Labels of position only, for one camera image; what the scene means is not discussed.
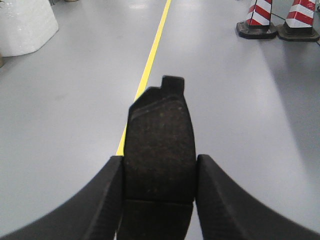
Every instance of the white object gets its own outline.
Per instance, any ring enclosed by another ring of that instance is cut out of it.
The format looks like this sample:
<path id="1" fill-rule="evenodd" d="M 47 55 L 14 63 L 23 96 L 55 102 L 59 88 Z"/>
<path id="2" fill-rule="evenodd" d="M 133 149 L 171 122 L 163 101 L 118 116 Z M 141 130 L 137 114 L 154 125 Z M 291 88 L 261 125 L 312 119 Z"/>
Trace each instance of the white object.
<path id="1" fill-rule="evenodd" d="M 48 0 L 4 0 L 0 7 L 3 57 L 35 52 L 59 29 Z"/>

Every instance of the black rubber base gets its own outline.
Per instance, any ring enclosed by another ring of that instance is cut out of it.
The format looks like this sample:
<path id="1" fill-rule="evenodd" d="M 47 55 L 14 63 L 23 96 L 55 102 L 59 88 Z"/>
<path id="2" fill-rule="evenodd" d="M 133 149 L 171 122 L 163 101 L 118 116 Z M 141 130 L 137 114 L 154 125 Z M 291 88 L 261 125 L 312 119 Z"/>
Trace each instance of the black rubber base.
<path id="1" fill-rule="evenodd" d="M 278 25 L 276 28 L 279 38 L 290 42 L 316 42 L 320 38 L 319 34 L 313 28 L 312 33 L 307 35 L 296 35 L 289 33 L 284 25 Z"/>
<path id="2" fill-rule="evenodd" d="M 269 28 L 251 28 L 242 21 L 236 24 L 236 31 L 245 39 L 273 39 L 277 35 L 277 28 L 272 23 Z"/>

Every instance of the traffic cone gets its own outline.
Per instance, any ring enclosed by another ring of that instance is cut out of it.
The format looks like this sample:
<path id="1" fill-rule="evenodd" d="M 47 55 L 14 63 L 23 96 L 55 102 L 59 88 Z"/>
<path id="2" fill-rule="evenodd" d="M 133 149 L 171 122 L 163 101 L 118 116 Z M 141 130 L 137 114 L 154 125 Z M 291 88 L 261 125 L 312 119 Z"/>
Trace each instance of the traffic cone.
<path id="1" fill-rule="evenodd" d="M 277 35 L 271 23 L 272 0 L 252 0 L 245 21 L 236 24 L 240 37 L 246 39 L 272 39 Z"/>
<path id="2" fill-rule="evenodd" d="M 314 30 L 316 0 L 294 0 L 283 25 L 278 25 L 280 39 L 295 42 L 316 42 L 319 34 Z"/>

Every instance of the traffic cone base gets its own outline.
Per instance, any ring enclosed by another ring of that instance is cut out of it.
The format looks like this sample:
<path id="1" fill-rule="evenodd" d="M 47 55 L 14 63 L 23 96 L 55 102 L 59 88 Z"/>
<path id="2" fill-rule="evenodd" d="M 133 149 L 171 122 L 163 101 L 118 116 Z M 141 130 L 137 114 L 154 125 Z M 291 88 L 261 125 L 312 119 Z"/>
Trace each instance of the traffic cone base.
<path id="1" fill-rule="evenodd" d="M 241 21 L 236 24 L 236 31 L 245 39 L 273 39 L 277 35 L 273 23 L 268 26 L 249 26 L 246 21 Z"/>
<path id="2" fill-rule="evenodd" d="M 313 27 L 291 28 L 285 22 L 276 26 L 278 37 L 290 42 L 316 42 L 320 39 L 319 34 Z"/>

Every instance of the epoxy floor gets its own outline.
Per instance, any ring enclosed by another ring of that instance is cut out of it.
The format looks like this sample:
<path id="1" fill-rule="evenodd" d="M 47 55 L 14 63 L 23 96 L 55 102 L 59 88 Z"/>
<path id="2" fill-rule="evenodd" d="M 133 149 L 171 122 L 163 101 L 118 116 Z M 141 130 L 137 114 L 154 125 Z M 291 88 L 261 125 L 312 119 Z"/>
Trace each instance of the epoxy floor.
<path id="1" fill-rule="evenodd" d="M 165 3 L 60 1 L 59 32 L 5 59 L 0 236 L 65 202 L 116 153 Z M 148 85 L 184 77 L 197 154 L 320 233 L 320 46 L 238 37 L 249 4 L 172 0 Z M 285 18 L 291 4 L 274 1 L 273 12 Z M 201 239 L 196 213 L 186 239 Z"/>

